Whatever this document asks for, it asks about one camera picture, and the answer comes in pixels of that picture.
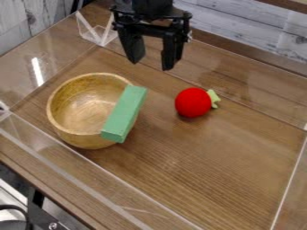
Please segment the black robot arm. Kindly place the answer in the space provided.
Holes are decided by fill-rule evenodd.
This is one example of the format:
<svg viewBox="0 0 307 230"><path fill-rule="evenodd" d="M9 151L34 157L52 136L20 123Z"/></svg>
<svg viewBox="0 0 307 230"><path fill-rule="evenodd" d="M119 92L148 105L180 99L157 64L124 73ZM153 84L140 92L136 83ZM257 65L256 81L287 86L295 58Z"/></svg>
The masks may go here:
<svg viewBox="0 0 307 230"><path fill-rule="evenodd" d="M168 71L183 57L191 40L192 14L173 6L173 0L113 0L112 27L128 60L136 64L145 56L144 36L161 39L161 70Z"/></svg>

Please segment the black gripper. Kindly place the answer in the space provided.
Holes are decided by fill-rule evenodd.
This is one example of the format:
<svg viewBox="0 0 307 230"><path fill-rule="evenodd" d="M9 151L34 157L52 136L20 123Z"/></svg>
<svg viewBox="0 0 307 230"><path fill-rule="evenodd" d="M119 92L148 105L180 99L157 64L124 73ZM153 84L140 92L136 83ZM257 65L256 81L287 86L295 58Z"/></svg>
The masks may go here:
<svg viewBox="0 0 307 230"><path fill-rule="evenodd" d="M191 40L192 14L175 6L156 12L137 12L131 4L113 4L112 27L117 31L124 54L136 64L145 55L143 36L163 38L161 70L171 70L183 56L183 45Z"/></svg>

